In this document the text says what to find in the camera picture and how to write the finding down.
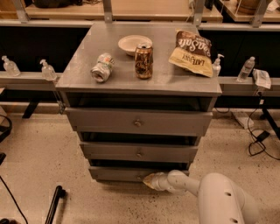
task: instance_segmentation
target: silver can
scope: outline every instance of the silver can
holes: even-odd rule
[[[135,50],[136,77],[145,80],[152,76],[153,49],[150,43],[139,44]]]
[[[114,59],[105,52],[97,59],[97,64],[90,70],[96,82],[105,82],[113,71]]]

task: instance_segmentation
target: bowl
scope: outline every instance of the bowl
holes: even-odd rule
[[[145,37],[140,35],[130,35],[124,38],[121,38],[119,40],[119,47],[124,50],[129,56],[135,55],[135,50],[137,48],[137,45],[141,43],[150,43],[152,44],[152,41]]]

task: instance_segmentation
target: brown can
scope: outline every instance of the brown can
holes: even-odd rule
[[[152,75],[152,46],[150,43],[139,44],[135,51],[135,71],[139,79],[149,79]]]

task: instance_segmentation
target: pump bottle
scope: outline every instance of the pump bottle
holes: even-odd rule
[[[250,75],[251,71],[255,66],[255,57],[251,57],[245,61],[241,71],[238,74],[237,81],[244,82]]]
[[[54,69],[51,65],[48,65],[46,63],[45,59],[42,59],[40,61],[40,64],[42,64],[42,73],[43,73],[43,78],[45,78],[47,81],[55,81],[57,79],[57,75],[54,72]]]
[[[220,59],[220,57],[225,58],[224,55],[218,53],[218,58],[217,58],[217,59],[215,60],[215,62],[212,64],[213,77],[218,77],[218,76],[219,76],[219,73],[220,73],[220,71],[221,71],[221,65],[220,65],[221,59]]]
[[[4,61],[3,68],[7,71],[7,73],[10,76],[18,76],[18,75],[20,75],[20,71],[18,69],[18,66],[17,66],[17,64],[14,61],[9,60],[6,55],[4,55],[2,57],[2,60]]]

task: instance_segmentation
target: chest of drawers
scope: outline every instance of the chest of drawers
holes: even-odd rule
[[[188,24],[96,23],[60,78],[56,88],[93,179],[142,181],[152,172],[188,173],[221,89],[217,78],[168,63],[176,29],[197,32]],[[135,76],[133,58],[117,46],[133,34],[153,41],[149,80]],[[115,58],[115,67],[99,84],[89,71],[105,52]]]

